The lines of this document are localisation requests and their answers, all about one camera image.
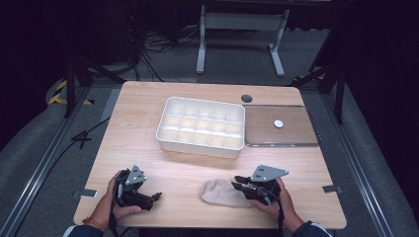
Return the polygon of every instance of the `desk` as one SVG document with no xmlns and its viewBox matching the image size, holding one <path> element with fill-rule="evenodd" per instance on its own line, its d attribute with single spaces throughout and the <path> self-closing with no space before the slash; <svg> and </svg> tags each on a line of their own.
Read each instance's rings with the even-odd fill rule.
<svg viewBox="0 0 419 237">
<path fill-rule="evenodd" d="M 210 205 L 199 195 L 208 180 L 251 176 L 258 164 L 264 164 L 290 171 L 284 182 L 303 220 L 344 228 L 346 219 L 336 193 L 322 190 L 332 181 L 318 146 L 244 147 L 237 159 L 160 149 L 155 132 L 169 97 L 243 104 L 241 96 L 245 94 L 253 97 L 253 105 L 303 105 L 298 89 L 288 87 L 124 83 L 86 184 L 86 189 L 97 190 L 98 196 L 80 199 L 74 221 L 80 224 L 92 213 L 117 170 L 137 164 L 147 176 L 139 192 L 163 195 L 151 211 L 121 219 L 120 226 L 277 228 L 274 220 L 255 208 Z"/>
</svg>

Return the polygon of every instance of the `gray carpet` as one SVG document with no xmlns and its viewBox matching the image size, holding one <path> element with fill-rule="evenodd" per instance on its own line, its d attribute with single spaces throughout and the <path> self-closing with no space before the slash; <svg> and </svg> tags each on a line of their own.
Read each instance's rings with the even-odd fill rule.
<svg viewBox="0 0 419 237">
<path fill-rule="evenodd" d="M 281 86 L 291 83 L 295 76 L 308 74 L 308 68 L 320 49 L 326 31 L 285 32 L 280 46 L 280 58 L 286 76 L 279 78 L 267 49 L 274 38 L 271 33 L 255 33 L 253 36 L 232 32 L 214 32 L 207 41 L 205 73 L 197 75 L 196 60 L 198 44 L 192 38 L 168 52 L 149 53 L 153 69 L 164 80 L 178 80 L 184 83 L 220 83 Z M 144 62 L 137 66 L 141 80 L 157 80 L 152 70 Z M 127 80 L 135 80 L 133 71 L 121 75 Z M 328 113 L 325 101 L 333 100 L 330 95 L 318 95 L 312 88 L 315 82 L 304 85 L 300 91 L 310 110 L 317 132 L 321 136 L 321 150 L 335 186 L 340 186 L 339 195 L 348 225 L 336 231 L 336 236 L 379 236 L 371 211 L 351 170 L 347 147 L 334 127 L 334 118 Z M 90 129 L 112 114 L 121 85 L 98 79 L 86 99 L 94 100 L 92 106 L 81 106 L 74 121 L 65 133 L 57 154 L 70 143 L 71 137 Z M 0 222 L 4 223 L 26 181 L 39 164 L 48 144 L 53 140 L 65 113 L 65 105 L 52 104 L 37 118 L 25 126 L 0 153 Z M 374 137 L 350 90 L 346 88 L 343 128 L 360 164 L 375 192 L 383 215 L 393 236 L 419 236 L 418 227 L 398 184 L 394 181 L 385 159 L 382 157 Z M 87 141 L 80 149 L 80 143 L 69 148 L 56 163 L 43 184 L 34 204 L 28 212 L 17 236 L 62 236 L 65 229 L 73 224 L 73 214 L 78 204 L 75 191 L 84 188 L 93 165 L 107 123 L 103 123 L 89 133 Z M 137 231 L 126 236 L 137 236 Z"/>
</svg>

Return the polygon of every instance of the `black cable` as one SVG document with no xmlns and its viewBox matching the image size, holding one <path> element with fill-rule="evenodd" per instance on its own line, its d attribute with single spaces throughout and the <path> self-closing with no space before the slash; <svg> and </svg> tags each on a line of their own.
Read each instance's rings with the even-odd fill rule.
<svg viewBox="0 0 419 237">
<path fill-rule="evenodd" d="M 281 198 L 279 196 L 276 196 L 274 194 L 272 194 L 272 192 L 267 191 L 266 189 L 264 189 L 264 192 L 267 193 L 268 195 L 272 196 L 278 203 L 278 205 L 280 206 L 280 210 L 279 210 L 279 216 L 278 216 L 278 228 L 279 228 L 279 232 L 280 232 L 280 237 L 284 237 L 284 209 L 283 209 L 283 205 L 281 204 Z"/>
<path fill-rule="evenodd" d="M 198 29 L 199 28 L 194 30 L 192 33 L 188 34 L 185 38 L 179 39 L 179 41 L 186 40 L 186 42 L 183 42 L 183 43 L 173 43 L 170 40 L 157 34 L 149 35 L 147 37 L 147 40 L 145 41 L 145 51 L 156 54 L 156 53 L 161 53 L 161 52 L 168 52 L 177 46 L 183 46 L 185 44 L 188 44 L 194 40 L 187 39 L 187 38 L 189 37 L 192 38 L 194 35 L 196 35 L 199 32 Z M 159 49 L 150 48 L 151 46 L 158 45 L 158 44 L 161 45 Z"/>
<path fill-rule="evenodd" d="M 154 81 L 154 74 L 150 71 L 150 67 L 147 65 L 147 64 L 145 64 L 145 66 L 147 67 L 147 71 L 150 73 L 150 75 L 151 75 L 151 81 Z"/>
<path fill-rule="evenodd" d="M 142 54 L 142 56 L 143 56 L 143 58 L 144 58 L 145 63 L 146 63 L 147 65 L 149 65 L 149 66 L 150 66 L 151 70 L 152 70 L 152 71 L 154 72 L 154 74 L 157 76 L 157 78 L 159 79 L 159 81 L 161 81 L 161 82 L 166 82 L 166 81 L 164 81 L 163 79 L 161 79 L 161 78 L 160 78 L 160 76 L 157 74 L 157 72 L 156 72 L 156 71 L 154 70 L 154 68 L 151 66 L 150 62 L 147 60 L 147 58 L 146 58 L 146 56 L 144 55 L 144 53 L 142 52 L 141 54 Z"/>
<path fill-rule="evenodd" d="M 117 203 L 117 189 L 119 188 L 119 184 L 117 179 L 115 179 L 115 186 L 112 192 L 112 201 L 111 201 L 111 211 L 109 213 L 109 220 L 108 220 L 108 227 L 109 229 L 111 229 L 112 233 L 114 234 L 115 237 L 120 237 L 120 234 L 118 233 L 117 230 L 117 219 L 115 218 L 114 215 L 114 207 L 115 204 Z"/>
<path fill-rule="evenodd" d="M 44 180 L 46 180 L 47 179 L 47 177 L 49 176 L 49 173 L 52 171 L 52 169 L 54 168 L 54 166 L 56 165 L 56 163 L 59 161 L 59 159 L 64 155 L 64 153 L 72 146 L 72 145 L 74 145 L 74 143 L 76 143 L 77 141 L 79 141 L 78 139 L 75 139 L 75 138 L 78 138 L 78 137 L 83 137 L 85 134 L 88 134 L 90 131 L 92 131 L 92 130 L 94 130 L 96 127 L 98 127 L 98 126 L 100 126 L 101 124 L 103 124 L 104 122 L 106 122 L 107 120 L 109 120 L 110 118 L 106 118 L 105 120 L 103 120 L 103 121 L 101 121 L 101 122 L 99 122 L 98 124 L 96 124 L 95 126 L 93 126 L 92 128 L 90 128 L 89 130 L 87 130 L 87 131 L 83 131 L 83 132 L 81 132 L 81 133 L 79 133 L 78 135 L 76 135 L 76 136 L 74 136 L 73 138 L 72 138 L 72 140 L 73 140 L 73 142 L 71 142 L 60 154 L 59 154 L 59 156 L 55 159 L 55 161 L 52 163 L 52 166 L 49 168 L 49 170 L 47 171 L 47 173 L 46 173 L 46 176 L 45 176 L 45 178 L 44 178 Z"/>
<path fill-rule="evenodd" d="M 135 79 L 137 81 L 140 81 L 141 78 L 139 77 L 139 73 L 138 73 L 138 70 L 136 69 L 136 66 L 133 67 L 133 71 L 135 72 Z"/>
<path fill-rule="evenodd" d="M 123 67 L 121 69 L 113 70 L 113 71 L 110 71 L 110 72 L 112 72 L 115 75 L 121 75 L 123 73 L 129 72 L 130 70 L 132 70 L 133 67 L 135 67 L 135 64 L 128 65 L 128 66 Z M 102 73 L 100 73 L 98 71 L 89 71 L 89 72 L 94 77 L 107 77 L 106 75 L 104 75 L 104 74 L 102 74 Z"/>
</svg>

